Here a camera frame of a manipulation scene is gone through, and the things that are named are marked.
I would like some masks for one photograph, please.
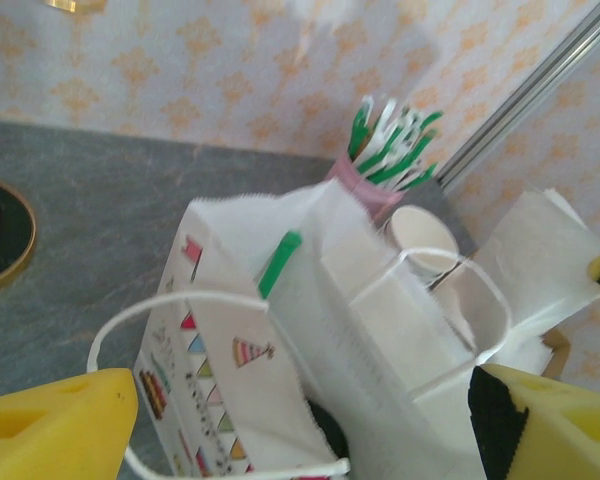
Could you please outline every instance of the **gold rim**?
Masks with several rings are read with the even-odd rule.
[[[31,238],[29,238],[29,243],[27,247],[22,252],[22,255],[18,257],[18,259],[13,262],[12,265],[9,266],[4,272],[0,273],[0,289],[7,286],[11,283],[17,276],[20,274],[31,261],[31,257],[33,256],[33,250],[36,245],[36,237],[37,237],[37,225],[36,225],[36,217],[33,214],[33,208],[29,205],[29,202],[25,200],[25,198],[17,191],[11,188],[9,185],[0,181],[0,188],[13,195],[27,210],[29,214],[29,218],[31,219]]]
[[[107,0],[94,0],[91,2],[76,2],[75,0],[46,0],[50,7],[64,10],[68,13],[99,13],[104,12]]]

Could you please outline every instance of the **pink cup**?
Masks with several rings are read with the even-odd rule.
[[[387,192],[369,182],[358,173],[347,152],[341,155],[329,170],[326,179],[332,178],[337,178],[342,186],[365,206],[371,219],[385,215],[404,195],[404,192]]]

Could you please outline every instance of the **bag handle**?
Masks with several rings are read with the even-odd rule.
[[[505,298],[502,291],[498,288],[495,282],[491,279],[491,277],[484,271],[484,269],[478,265],[473,260],[468,259],[464,255],[460,255],[456,252],[450,252],[448,250],[443,250],[439,248],[430,248],[430,247],[422,247],[422,248],[410,248],[407,250],[402,250],[398,252],[398,254],[391,259],[391,261],[382,269],[379,273],[374,275],[370,281],[366,283],[360,290],[355,292],[354,295],[350,297],[358,297],[366,294],[370,290],[374,289],[379,283],[381,283],[388,275],[390,275],[396,268],[398,268],[409,255],[413,254],[427,254],[427,255],[436,255],[439,257],[449,258],[451,260],[459,260],[460,263],[467,266],[469,269],[473,270],[478,277],[485,283],[487,288],[491,291],[494,298],[497,302],[502,306],[504,311],[504,320],[499,325],[498,335],[495,336],[495,339],[491,345],[486,346],[478,352],[478,354],[469,362],[466,362],[444,374],[430,380],[429,382],[421,385],[420,387],[411,391],[411,395],[414,399],[427,397],[433,393],[435,393],[438,389],[442,388],[447,382],[453,380],[454,378],[462,375],[464,372],[472,370],[477,365],[482,365],[489,358],[491,358],[498,350],[502,348],[504,345],[507,334],[511,330],[512,325],[512,311],[509,302]]]
[[[124,322],[128,322],[136,315],[151,310],[162,305],[169,303],[186,301],[186,300],[208,300],[220,303],[230,303],[233,305],[241,305],[254,310],[261,310],[266,312],[269,309],[269,303],[246,295],[239,295],[235,293],[221,292],[215,290],[198,290],[198,291],[180,291],[166,293],[163,295],[156,295],[153,298],[142,300],[135,305],[131,305],[125,308],[123,311],[115,315],[111,320],[106,322],[102,328],[98,331],[91,348],[89,349],[89,356],[87,358],[87,373],[95,372],[98,370],[98,355],[100,353],[100,347],[104,338],[111,333],[111,331]],[[198,477],[174,477],[170,475],[161,475],[154,472],[147,467],[138,456],[135,454],[130,446],[127,446],[124,452],[124,459],[133,470],[133,472],[140,478],[145,480],[200,480]],[[289,478],[295,477],[332,477],[338,475],[345,475],[349,472],[349,459],[341,458],[332,463],[312,465],[308,467],[290,468],[288,470],[276,470],[270,472],[250,472],[244,475],[232,475],[232,480],[288,480]],[[206,477],[209,480],[220,480],[227,477]]]

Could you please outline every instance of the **wallpaper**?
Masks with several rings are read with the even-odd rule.
[[[478,243],[525,186],[556,187],[600,235],[600,45],[451,192]],[[600,391],[600,301],[561,329],[564,379]]]
[[[0,119],[336,156],[372,93],[447,112],[444,161],[596,0],[0,1]]]

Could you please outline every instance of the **gray countertop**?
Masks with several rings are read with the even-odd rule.
[[[192,198],[280,194],[319,182],[329,167],[282,154],[0,123],[0,179],[24,194],[38,223],[30,267],[0,291],[0,395],[85,371],[100,326],[155,293]],[[472,251],[437,184],[407,198],[441,217],[463,253]],[[143,329],[138,321],[114,332],[101,364],[131,367]],[[144,407],[132,445],[169,473]],[[123,466],[119,478],[135,477]]]

